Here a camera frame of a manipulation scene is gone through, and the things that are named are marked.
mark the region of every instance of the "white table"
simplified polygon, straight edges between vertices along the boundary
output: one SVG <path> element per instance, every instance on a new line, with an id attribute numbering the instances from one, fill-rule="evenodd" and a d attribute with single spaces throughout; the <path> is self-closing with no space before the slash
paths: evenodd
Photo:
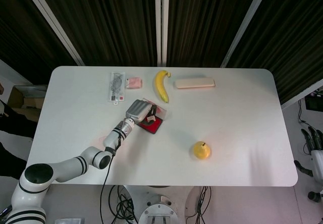
<path id="1" fill-rule="evenodd" d="M 262 69 L 164 68 L 170 103 L 153 90 L 163 68 L 59 67 L 50 79 L 27 165 L 59 162 L 102 140 L 136 99 L 167 110 L 155 135 L 136 127 L 119 148 L 107 184 L 171 186 L 293 186 L 297 173 L 272 74 Z M 125 102 L 108 102 L 111 71 L 141 77 Z M 176 89 L 174 81 L 213 77 L 216 87 Z M 190 149 L 205 141 L 212 154 Z M 67 184 L 102 184 L 106 170 L 90 167 Z"/>

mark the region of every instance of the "yellow banana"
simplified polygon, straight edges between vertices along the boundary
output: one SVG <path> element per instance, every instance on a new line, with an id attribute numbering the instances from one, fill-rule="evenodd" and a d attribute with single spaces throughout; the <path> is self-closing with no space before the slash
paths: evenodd
<path id="1" fill-rule="evenodd" d="M 164 77 L 166 75 L 167 75 L 167 77 L 170 77 L 171 73 L 167 72 L 166 70 L 160 70 L 156 74 L 154 83 L 155 83 L 156 90 L 157 90 L 158 94 L 160 95 L 161 99 L 164 102 L 168 103 L 169 99 L 168 99 L 168 95 L 167 95 L 167 92 L 164 87 Z"/>

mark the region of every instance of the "robotic arm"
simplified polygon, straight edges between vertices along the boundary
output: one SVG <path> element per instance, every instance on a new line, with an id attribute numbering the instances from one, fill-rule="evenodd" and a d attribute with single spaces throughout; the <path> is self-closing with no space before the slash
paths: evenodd
<path id="1" fill-rule="evenodd" d="M 134 126 L 152 114 L 152 110 L 151 103 L 136 100 L 127 110 L 126 117 L 105 138 L 105 151 L 88 147 L 69 160 L 37 163 L 26 168 L 12 196 L 13 211 L 6 224 L 45 224 L 46 215 L 41 204 L 51 183 L 55 180 L 66 182 L 83 175 L 90 165 L 100 170 L 106 168 Z"/>

